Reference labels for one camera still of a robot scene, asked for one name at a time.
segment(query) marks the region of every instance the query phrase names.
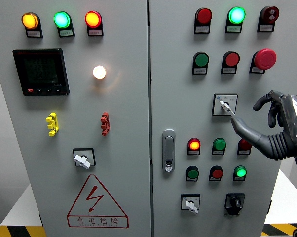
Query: yellow indicator light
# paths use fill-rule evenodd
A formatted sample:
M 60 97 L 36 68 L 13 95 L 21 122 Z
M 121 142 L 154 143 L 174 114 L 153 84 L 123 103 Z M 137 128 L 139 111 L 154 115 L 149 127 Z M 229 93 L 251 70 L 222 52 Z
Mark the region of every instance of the yellow indicator light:
M 38 16 L 32 12 L 25 13 L 21 18 L 21 22 L 29 30 L 36 28 L 39 24 Z
M 101 16 L 96 11 L 89 11 L 85 15 L 85 22 L 91 28 L 96 28 L 101 24 Z
M 199 149 L 199 147 L 200 147 L 200 144 L 198 142 L 191 142 L 190 144 L 190 148 L 193 150 L 197 150 Z
M 106 76 L 106 69 L 103 66 L 98 65 L 94 68 L 93 74 L 95 78 L 103 79 Z

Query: green push button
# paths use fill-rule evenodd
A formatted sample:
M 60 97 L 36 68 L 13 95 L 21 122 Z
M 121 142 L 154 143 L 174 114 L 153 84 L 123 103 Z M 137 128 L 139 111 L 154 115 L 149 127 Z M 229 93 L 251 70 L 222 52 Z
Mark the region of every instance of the green push button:
M 237 177 L 244 177 L 247 174 L 247 170 L 244 166 L 240 165 L 234 169 L 234 173 Z
M 217 138 L 213 142 L 213 147 L 218 151 L 222 151 L 226 147 L 226 141 L 223 138 Z
M 205 65 L 208 64 L 209 62 L 209 57 L 204 54 L 204 53 L 200 53 L 196 58 L 195 58 L 195 62 L 199 67 L 204 67 Z
M 190 179 L 195 179 L 199 176 L 199 172 L 197 170 L 191 170 L 188 172 L 188 177 Z

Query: red push button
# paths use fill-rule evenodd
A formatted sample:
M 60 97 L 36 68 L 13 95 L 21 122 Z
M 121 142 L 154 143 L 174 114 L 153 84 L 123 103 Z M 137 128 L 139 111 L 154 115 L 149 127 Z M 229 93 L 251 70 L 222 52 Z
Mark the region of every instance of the red push button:
M 235 67 L 239 63 L 240 57 L 237 53 L 231 52 L 225 58 L 225 63 L 230 67 Z
M 241 150 L 250 150 L 252 148 L 252 145 L 244 139 L 241 139 L 238 145 Z
M 269 48 L 264 48 L 257 52 L 254 63 L 257 68 L 261 70 L 267 70 L 272 68 L 272 66 L 276 63 L 277 55 L 275 51 Z
M 210 9 L 201 8 L 196 14 L 196 18 L 201 24 L 208 24 L 212 19 L 212 12 Z
M 279 9 L 275 6 L 266 6 L 260 12 L 260 17 L 267 24 L 273 24 L 279 17 Z
M 220 178 L 222 178 L 222 176 L 223 176 L 223 171 L 222 170 L 219 170 L 219 169 L 215 170 L 212 173 L 212 177 L 213 178 L 216 178 L 216 179 L 220 179 Z

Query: robotic hand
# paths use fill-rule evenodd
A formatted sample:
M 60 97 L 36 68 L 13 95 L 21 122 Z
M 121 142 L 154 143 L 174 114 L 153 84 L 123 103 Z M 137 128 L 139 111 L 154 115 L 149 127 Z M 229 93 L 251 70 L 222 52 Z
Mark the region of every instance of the robotic hand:
M 294 157 L 297 164 L 297 95 L 284 95 L 271 91 L 260 98 L 253 106 L 260 110 L 264 104 L 271 102 L 268 125 L 274 128 L 276 117 L 283 132 L 276 135 L 263 135 L 249 128 L 239 117 L 231 117 L 235 132 L 247 142 L 260 150 L 265 156 L 274 160 Z

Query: warning sign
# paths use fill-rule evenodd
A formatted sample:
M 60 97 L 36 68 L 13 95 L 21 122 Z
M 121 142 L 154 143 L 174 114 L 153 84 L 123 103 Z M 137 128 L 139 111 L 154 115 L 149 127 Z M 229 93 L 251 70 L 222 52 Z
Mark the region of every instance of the warning sign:
M 68 215 L 69 227 L 129 228 L 129 218 L 99 179 L 91 174 Z

